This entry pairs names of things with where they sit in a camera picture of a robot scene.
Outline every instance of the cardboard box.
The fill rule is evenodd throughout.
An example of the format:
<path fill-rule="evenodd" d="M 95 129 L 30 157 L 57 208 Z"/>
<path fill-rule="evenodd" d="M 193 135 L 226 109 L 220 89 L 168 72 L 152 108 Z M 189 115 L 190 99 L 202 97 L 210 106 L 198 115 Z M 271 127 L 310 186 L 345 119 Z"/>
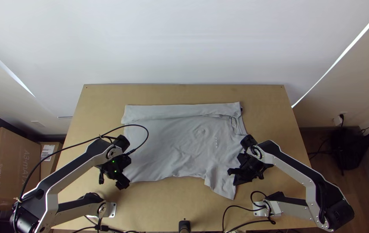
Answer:
<path fill-rule="evenodd" d="M 42 154 L 41 159 L 55 153 L 58 150 L 61 150 L 63 145 L 60 142 L 41 142 Z M 58 165 L 60 152 L 50 156 L 45 161 L 41 163 L 41 180 L 45 177 L 49 176 L 56 170 L 56 166 Z"/>
<path fill-rule="evenodd" d="M 0 128 L 0 210 L 7 210 L 20 194 L 28 174 L 39 162 L 41 146 L 5 128 Z M 36 187 L 40 168 L 32 174 L 25 192 Z"/>

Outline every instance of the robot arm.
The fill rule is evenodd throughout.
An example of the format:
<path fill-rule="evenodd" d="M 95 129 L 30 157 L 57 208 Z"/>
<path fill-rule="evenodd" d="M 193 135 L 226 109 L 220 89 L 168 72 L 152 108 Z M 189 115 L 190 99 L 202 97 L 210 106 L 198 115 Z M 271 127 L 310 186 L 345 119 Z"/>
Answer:
<path fill-rule="evenodd" d="M 241 145 L 245 153 L 238 155 L 240 168 L 228 170 L 229 175 L 235 174 L 234 185 L 250 182 L 256 177 L 263 179 L 263 172 L 276 166 L 306 188 L 305 200 L 288 198 L 282 192 L 276 192 L 255 202 L 258 206 L 266 206 L 266 209 L 254 212 L 255 216 L 267 216 L 270 207 L 273 216 L 285 213 L 308 219 L 328 232 L 335 231 L 354 218 L 352 207 L 336 185 L 325 180 L 317 171 L 283 153 L 273 141 L 257 143 L 251 135 L 247 135 Z"/>
<path fill-rule="evenodd" d="M 83 215 L 114 217 L 116 203 L 106 202 L 98 194 L 87 193 L 78 200 L 59 204 L 58 193 L 94 166 L 101 170 L 100 183 L 103 183 L 105 174 L 109 179 L 117 180 L 118 189 L 127 188 L 130 180 L 122 171 L 131 164 L 128 156 L 131 151 L 123 154 L 128 146 L 129 141 L 122 135 L 112 143 L 96 139 L 84 154 L 24 194 L 22 202 L 15 208 L 16 218 L 13 214 L 10 222 L 14 224 L 16 220 L 17 230 L 22 233 L 46 233 L 55 225 Z"/>

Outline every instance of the gray t-shirt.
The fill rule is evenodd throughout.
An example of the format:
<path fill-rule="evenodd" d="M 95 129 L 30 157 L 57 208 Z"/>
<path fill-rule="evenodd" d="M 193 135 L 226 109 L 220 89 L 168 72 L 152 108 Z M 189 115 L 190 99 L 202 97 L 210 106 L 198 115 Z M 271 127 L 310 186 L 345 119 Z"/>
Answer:
<path fill-rule="evenodd" d="M 195 105 L 126 105 L 122 124 L 139 124 L 148 141 L 131 154 L 124 170 L 131 182 L 156 181 L 170 176 L 205 180 L 215 193 L 232 199 L 236 188 L 229 168 L 238 167 L 240 141 L 247 134 L 239 102 Z M 129 148 L 140 145 L 144 129 L 124 128 Z"/>

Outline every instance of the wooden tabletop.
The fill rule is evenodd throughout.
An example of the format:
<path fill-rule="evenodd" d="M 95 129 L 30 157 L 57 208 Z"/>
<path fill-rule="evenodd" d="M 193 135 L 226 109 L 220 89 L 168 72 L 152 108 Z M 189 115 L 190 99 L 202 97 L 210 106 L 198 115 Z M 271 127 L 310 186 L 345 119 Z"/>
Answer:
<path fill-rule="evenodd" d="M 282 85 L 85 85 L 69 128 L 64 147 L 85 141 L 120 126 L 126 104 L 212 104 L 241 102 L 243 122 L 248 134 L 258 142 L 273 140 L 282 151 L 310 166 L 298 125 Z M 115 131 L 111 136 L 122 134 Z M 63 151 L 58 168 L 81 155 L 87 145 Z M 229 205 L 252 209 L 249 196 L 259 190 L 265 194 L 283 191 L 288 197 L 305 198 L 305 188 L 278 168 L 237 187 L 235 199 L 229 200 L 210 190 L 204 180 L 194 177 L 166 178 L 156 182 L 131 183 L 122 191 L 115 181 L 98 184 L 99 170 L 90 169 L 59 193 L 59 202 L 72 201 L 87 192 L 117 203 L 115 218 L 104 218 L 103 224 L 119 230 L 177 231 L 178 222 L 191 221 L 192 231 L 221 231 L 223 211 Z M 254 196 L 256 200 L 263 197 Z M 260 220 L 252 212 L 230 209 L 225 229 Z M 269 222 L 242 227 L 242 230 L 315 227 L 314 222 L 292 216 L 274 217 Z M 57 229 L 77 230 L 91 226 L 85 218 L 58 225 Z"/>

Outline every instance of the power plug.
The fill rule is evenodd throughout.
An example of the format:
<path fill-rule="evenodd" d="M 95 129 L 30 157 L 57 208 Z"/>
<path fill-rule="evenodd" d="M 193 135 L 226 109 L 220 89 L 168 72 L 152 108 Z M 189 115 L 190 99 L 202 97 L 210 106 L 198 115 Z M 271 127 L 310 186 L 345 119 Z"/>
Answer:
<path fill-rule="evenodd" d="M 340 115 L 334 117 L 334 119 L 332 119 L 332 120 L 334 121 L 334 124 L 336 126 L 340 126 L 344 122 L 344 114 L 340 114 Z"/>

